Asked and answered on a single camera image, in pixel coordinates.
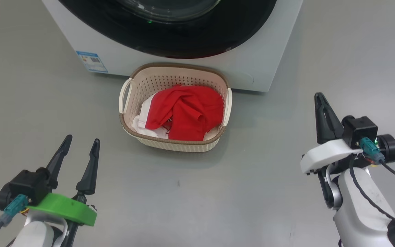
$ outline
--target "white washing machine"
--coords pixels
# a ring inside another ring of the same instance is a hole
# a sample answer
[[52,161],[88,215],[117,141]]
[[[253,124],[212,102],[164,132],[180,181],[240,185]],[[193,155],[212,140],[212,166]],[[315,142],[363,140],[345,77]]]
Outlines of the white washing machine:
[[151,62],[212,67],[268,91],[302,0],[43,0],[89,71]]

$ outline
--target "gray floor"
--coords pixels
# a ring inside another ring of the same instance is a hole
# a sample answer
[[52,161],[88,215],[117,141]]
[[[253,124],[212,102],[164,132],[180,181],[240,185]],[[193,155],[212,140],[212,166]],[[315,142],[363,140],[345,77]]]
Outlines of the gray floor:
[[[317,178],[313,95],[339,117],[368,115],[395,137],[395,0],[305,0],[269,93],[235,93],[209,153],[139,144],[122,129],[122,77],[87,72],[40,1],[0,0],[0,188],[74,140],[55,192],[72,196],[101,140],[93,228],[74,246],[329,247],[339,236]],[[371,175],[395,211],[395,177]],[[22,228],[0,233],[5,246]]]

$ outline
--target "sticker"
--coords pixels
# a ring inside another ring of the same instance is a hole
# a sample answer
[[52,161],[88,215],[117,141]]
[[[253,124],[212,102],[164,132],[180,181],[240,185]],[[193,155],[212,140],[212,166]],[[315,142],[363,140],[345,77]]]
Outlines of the sticker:
[[107,73],[108,70],[105,68],[100,58],[95,53],[76,51],[79,55],[80,60],[85,65],[86,69],[92,72]]

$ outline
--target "laundry basket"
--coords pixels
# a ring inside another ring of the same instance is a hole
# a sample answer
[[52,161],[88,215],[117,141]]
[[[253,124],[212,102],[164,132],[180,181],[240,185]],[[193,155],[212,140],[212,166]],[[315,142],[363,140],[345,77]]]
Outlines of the laundry basket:
[[[177,141],[146,136],[132,127],[141,105],[150,96],[175,85],[208,86],[224,100],[224,117],[218,134],[207,141]],[[119,98],[120,121],[124,130],[142,144],[180,152],[206,152],[216,146],[226,129],[231,113],[232,92],[224,75],[206,67],[175,63],[152,63],[138,68],[123,84]]]

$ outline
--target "basket handle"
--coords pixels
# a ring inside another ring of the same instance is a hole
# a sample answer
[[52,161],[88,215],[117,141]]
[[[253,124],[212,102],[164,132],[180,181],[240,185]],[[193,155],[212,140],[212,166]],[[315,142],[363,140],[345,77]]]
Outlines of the basket handle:
[[[127,104],[129,103],[129,97],[126,97],[126,103],[124,103],[124,95],[125,95],[126,89],[129,87],[131,81],[132,81],[132,78],[129,77],[129,79],[127,79],[125,81],[125,83],[123,84],[123,87],[121,88],[121,91],[120,91],[120,97],[118,100],[118,110],[120,111],[121,114],[125,114],[126,110],[127,110]],[[132,87],[129,88],[129,91],[127,92],[126,95],[130,94],[131,89],[132,89]]]
[[231,114],[231,107],[232,107],[232,91],[230,88],[228,88],[227,94],[226,94],[226,107],[224,111],[224,126],[228,124],[229,121],[229,116]]

